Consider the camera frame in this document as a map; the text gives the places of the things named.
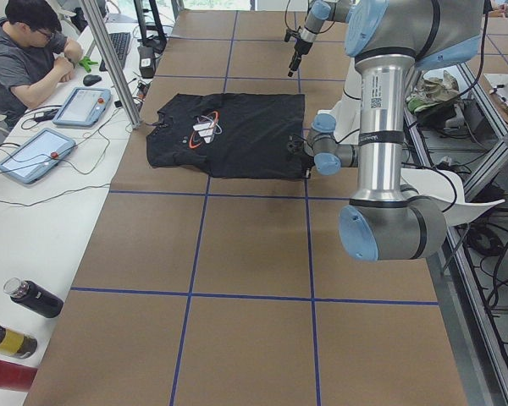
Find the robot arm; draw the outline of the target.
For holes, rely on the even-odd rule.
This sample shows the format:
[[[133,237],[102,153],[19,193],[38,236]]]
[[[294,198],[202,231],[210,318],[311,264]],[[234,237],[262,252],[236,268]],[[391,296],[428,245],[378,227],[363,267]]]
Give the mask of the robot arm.
[[[354,145],[334,138],[336,118],[318,114],[306,149],[322,174],[358,168],[358,189],[339,215],[340,240],[359,261],[410,260],[445,241],[444,210],[400,181],[406,76],[472,59],[480,46],[482,1],[313,1],[295,42],[299,68],[328,21],[348,26],[345,52],[361,78],[359,134]]]
[[[295,39],[294,53],[289,64],[289,77],[298,70],[302,57],[310,52],[318,35],[324,33],[324,24],[327,21],[347,23],[355,6],[353,1],[311,1],[303,26],[292,29],[286,25],[284,41],[289,42],[291,38]]]

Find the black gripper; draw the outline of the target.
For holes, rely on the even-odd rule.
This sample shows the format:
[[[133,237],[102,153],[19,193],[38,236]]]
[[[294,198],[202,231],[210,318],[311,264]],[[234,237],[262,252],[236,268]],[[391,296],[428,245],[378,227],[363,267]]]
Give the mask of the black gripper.
[[[295,42],[295,52],[289,64],[288,76],[292,77],[301,64],[302,55],[307,55],[312,47],[311,42],[297,38]]]
[[[305,152],[305,139],[298,134],[291,134],[288,138],[286,149],[286,161],[299,162],[301,164],[302,176],[304,178],[310,178],[313,157]]]

